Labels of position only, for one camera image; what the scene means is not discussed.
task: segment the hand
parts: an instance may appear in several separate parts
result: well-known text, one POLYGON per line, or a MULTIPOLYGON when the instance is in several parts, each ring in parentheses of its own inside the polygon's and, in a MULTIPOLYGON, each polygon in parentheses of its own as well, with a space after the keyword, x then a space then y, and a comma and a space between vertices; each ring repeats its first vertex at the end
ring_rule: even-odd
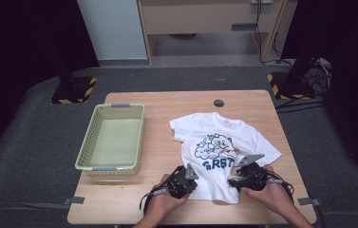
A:
MULTIPOLYGON (((161 185, 168 177, 169 175, 165 174, 160 183, 155 185, 152 189, 161 185)), ((170 215, 172 211, 184 204, 189 197, 190 194, 187 194, 180 199, 176 199, 170 196, 170 193, 167 191, 163 194, 153 196, 149 201, 145 216, 134 227, 156 227, 164 218, 170 215)))
MULTIPOLYGON (((264 169, 273 172, 269 165, 264 169)), ((289 224, 294 227, 312 227, 306 218, 297 210, 288 193, 279 183, 268 182, 261 191, 254 191, 250 188, 242 187, 241 192, 247 196, 260 200, 271 211, 283 217, 289 224)))

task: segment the white t-shirt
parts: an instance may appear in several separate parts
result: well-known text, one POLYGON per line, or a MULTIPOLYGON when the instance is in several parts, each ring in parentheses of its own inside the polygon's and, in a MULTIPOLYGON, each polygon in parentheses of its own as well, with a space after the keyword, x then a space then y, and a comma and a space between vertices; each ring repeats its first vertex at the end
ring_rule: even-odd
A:
POLYGON ((184 165, 191 163, 199 175, 190 200, 223 200, 238 203, 238 192, 227 179, 245 155, 264 154, 260 166, 281 156, 254 127, 226 119, 216 112, 194 113, 170 121, 175 140, 182 142, 184 165))

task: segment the basket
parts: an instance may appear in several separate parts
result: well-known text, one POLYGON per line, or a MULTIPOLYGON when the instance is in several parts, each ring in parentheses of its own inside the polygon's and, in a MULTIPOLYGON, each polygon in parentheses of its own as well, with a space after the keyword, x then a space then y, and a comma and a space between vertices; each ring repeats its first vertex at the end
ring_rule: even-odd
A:
POLYGON ((143 104, 96 105, 75 168, 92 177, 138 174, 143 126, 143 104))

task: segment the wooden table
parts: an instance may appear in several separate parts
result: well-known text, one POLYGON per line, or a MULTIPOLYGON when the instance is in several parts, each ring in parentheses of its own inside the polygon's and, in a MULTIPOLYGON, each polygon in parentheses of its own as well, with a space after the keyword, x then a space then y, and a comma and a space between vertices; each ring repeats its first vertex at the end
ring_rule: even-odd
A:
MULTIPOLYGON (((292 151, 277 117, 269 93, 265 90, 180 91, 110 93, 105 102, 145 105, 145 127, 140 172, 129 179, 93 180, 82 173, 75 197, 83 204, 72 203, 68 221, 72 224, 135 224, 142 218, 139 210, 142 196, 158 184, 163 174, 182 165, 181 142, 174 141, 169 121, 196 112, 214 112, 243 120, 254 126, 283 155, 273 168, 294 186, 297 208, 311 222, 316 215, 312 206, 300 206, 297 199, 308 196, 292 151), (214 106, 214 100, 224 102, 214 106)), ((240 195, 239 204, 221 201, 188 200, 163 224, 274 224, 286 221, 260 202, 240 195)))

